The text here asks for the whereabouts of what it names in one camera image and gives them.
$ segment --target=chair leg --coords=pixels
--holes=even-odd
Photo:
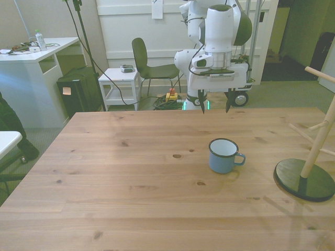
[[[172,80],[170,78],[168,78],[168,80],[170,80],[170,82],[171,82],[171,88],[173,88]]]
[[[141,81],[141,87],[140,87],[140,97],[142,97],[142,86],[143,86],[143,82],[147,80],[146,78],[144,78],[142,81]]]
[[[182,93],[182,88],[180,86],[180,77],[179,77],[179,74],[178,74],[178,83],[179,83],[179,93]]]
[[[147,93],[147,96],[149,96],[150,83],[151,83],[151,78],[149,79],[149,86],[148,86],[148,93]]]

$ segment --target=paper note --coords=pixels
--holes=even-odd
[[[63,95],[71,95],[71,88],[63,87]]]
[[[152,19],[163,19],[163,0],[151,0]]]

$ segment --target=white side table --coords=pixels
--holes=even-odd
[[[121,89],[122,97],[127,104],[139,101],[141,78],[136,69],[134,72],[124,73],[120,68],[109,68],[105,71],[105,74]],[[105,75],[99,78],[99,84],[106,111],[108,111],[107,106],[125,104],[121,99],[118,88]],[[110,86],[110,91],[107,94],[104,89],[106,85]],[[138,103],[134,104],[134,106],[135,111],[137,111]]]

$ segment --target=metal pole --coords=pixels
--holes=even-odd
[[[258,33],[258,25],[260,23],[261,17],[261,6],[262,0],[257,0],[256,5],[256,13],[255,13],[255,20],[253,22],[253,29],[252,29],[252,36],[251,36],[251,45],[250,45],[250,54],[249,54],[249,63],[250,63],[250,70],[252,70],[252,63],[253,63],[253,56],[255,54],[255,47],[256,47],[256,38]],[[250,80],[251,71],[247,72],[247,81]]]
[[[251,0],[247,0],[247,3],[245,5],[245,11],[244,12],[247,16],[249,16],[249,13],[250,13],[250,5],[251,5],[250,3],[251,3]],[[241,47],[241,54],[245,55],[245,44],[242,45],[242,47]]]
[[[74,5],[75,10],[78,13],[78,18],[79,18],[79,21],[80,21],[80,25],[81,25],[82,30],[83,30],[83,35],[84,35],[84,39],[85,39],[85,43],[86,43],[87,53],[88,53],[88,56],[90,57],[90,60],[91,60],[91,65],[92,65],[92,70],[93,70],[95,82],[96,82],[96,85],[98,87],[98,90],[100,90],[98,74],[95,71],[94,61],[93,61],[93,58],[92,58],[90,46],[88,45],[88,39],[87,39],[87,36],[86,36],[86,31],[85,31],[85,27],[84,27],[84,24],[83,24],[83,19],[82,19],[82,16],[80,14],[80,5],[82,5],[82,2],[81,2],[81,0],[73,0],[73,5]],[[103,111],[106,111],[106,108],[105,108],[105,105],[104,105],[105,102],[104,102],[103,94],[101,92],[99,92],[99,94],[100,94],[100,100],[102,102],[101,104],[102,104],[102,107],[103,107]]]

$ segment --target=small device on shelf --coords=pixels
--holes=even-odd
[[[121,71],[124,72],[124,73],[133,72],[134,67],[130,64],[123,64],[123,65],[121,65]]]

